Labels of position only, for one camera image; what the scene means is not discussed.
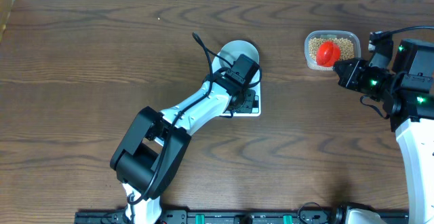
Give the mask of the red plastic measuring scoop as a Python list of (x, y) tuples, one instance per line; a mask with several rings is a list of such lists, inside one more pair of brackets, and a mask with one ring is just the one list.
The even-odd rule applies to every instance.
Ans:
[(339, 46), (332, 41), (326, 41), (319, 46), (316, 63), (322, 67), (332, 67), (340, 59), (340, 55)]

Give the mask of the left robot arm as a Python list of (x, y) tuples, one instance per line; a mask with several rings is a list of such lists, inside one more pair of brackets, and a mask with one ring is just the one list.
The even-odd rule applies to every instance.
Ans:
[(127, 195), (128, 223), (157, 221), (160, 196), (175, 177), (192, 135), (239, 97), (260, 102), (261, 76), (253, 80), (242, 88), (216, 73), (178, 105), (160, 112), (145, 107), (135, 116), (110, 160)]

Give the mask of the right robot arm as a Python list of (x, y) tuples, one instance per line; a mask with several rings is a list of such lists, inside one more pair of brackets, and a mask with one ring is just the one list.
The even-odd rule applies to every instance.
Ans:
[(380, 116), (391, 124), (406, 174), (409, 223), (433, 222), (433, 44), (393, 32), (370, 34), (369, 60), (338, 61), (338, 84), (381, 102)]

